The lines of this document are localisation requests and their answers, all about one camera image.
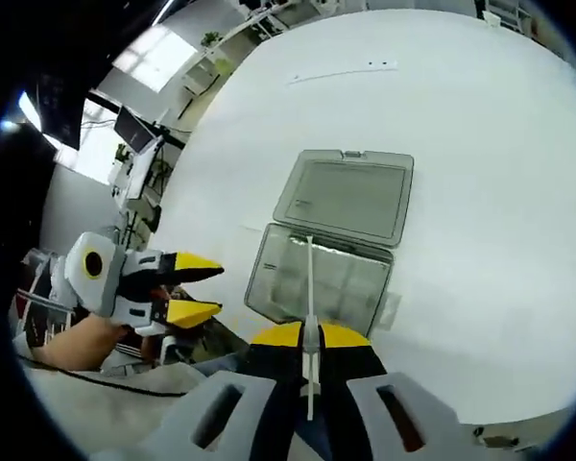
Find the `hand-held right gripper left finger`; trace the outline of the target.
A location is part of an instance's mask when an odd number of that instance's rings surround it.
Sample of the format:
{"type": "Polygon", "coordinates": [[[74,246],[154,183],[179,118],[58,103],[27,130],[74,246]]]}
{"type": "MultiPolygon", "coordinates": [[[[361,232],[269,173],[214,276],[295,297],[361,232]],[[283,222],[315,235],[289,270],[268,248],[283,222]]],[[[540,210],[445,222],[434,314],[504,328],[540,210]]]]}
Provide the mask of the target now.
{"type": "Polygon", "coordinates": [[[286,460],[302,380],[301,324],[267,329],[235,372],[179,399],[146,440],[153,460],[286,460]]]}

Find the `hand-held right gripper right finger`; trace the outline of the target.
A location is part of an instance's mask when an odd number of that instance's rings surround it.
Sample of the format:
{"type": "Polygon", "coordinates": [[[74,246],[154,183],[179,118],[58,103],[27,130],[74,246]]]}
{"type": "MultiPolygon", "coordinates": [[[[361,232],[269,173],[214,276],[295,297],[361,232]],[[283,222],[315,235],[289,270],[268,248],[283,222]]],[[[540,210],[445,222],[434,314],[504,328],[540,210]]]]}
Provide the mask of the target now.
{"type": "Polygon", "coordinates": [[[413,379],[386,371],[369,340],[321,327],[321,400],[333,460],[458,460],[455,412],[413,379]]]}

